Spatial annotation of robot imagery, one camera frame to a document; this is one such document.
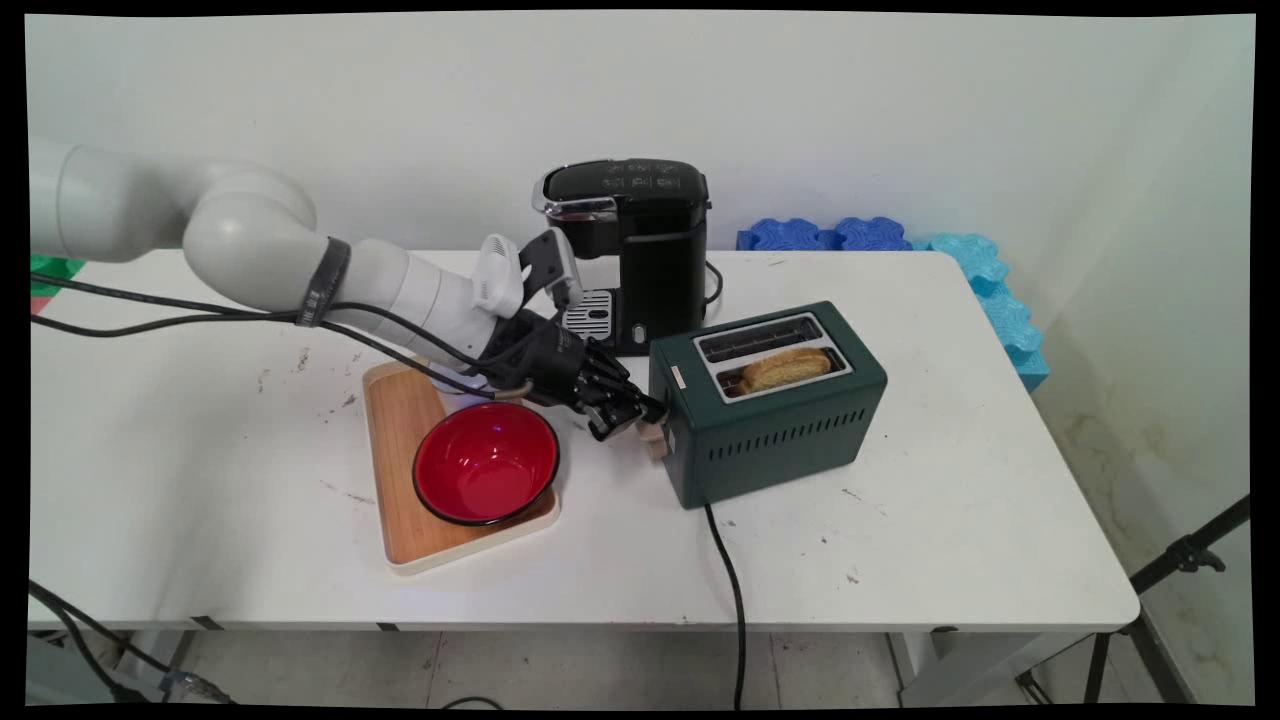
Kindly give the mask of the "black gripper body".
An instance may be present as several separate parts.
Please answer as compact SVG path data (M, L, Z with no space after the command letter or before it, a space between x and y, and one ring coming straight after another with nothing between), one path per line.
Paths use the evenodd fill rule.
M534 311L499 320L484 348L484 377L495 389L518 389L530 383L529 401L573 409L598 406L603 388L593 378L603 347Z

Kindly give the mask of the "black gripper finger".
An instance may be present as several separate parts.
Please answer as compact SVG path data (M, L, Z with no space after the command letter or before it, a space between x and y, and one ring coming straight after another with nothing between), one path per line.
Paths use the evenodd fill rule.
M645 395L649 397L649 413L637 420L644 423L664 423L667 406L641 391L630 378L630 373L617 357L602 343L586 343L584 355L584 393L585 395Z
M580 395L580 411L588 416L588 429L604 442L628 429L649 413L645 395Z

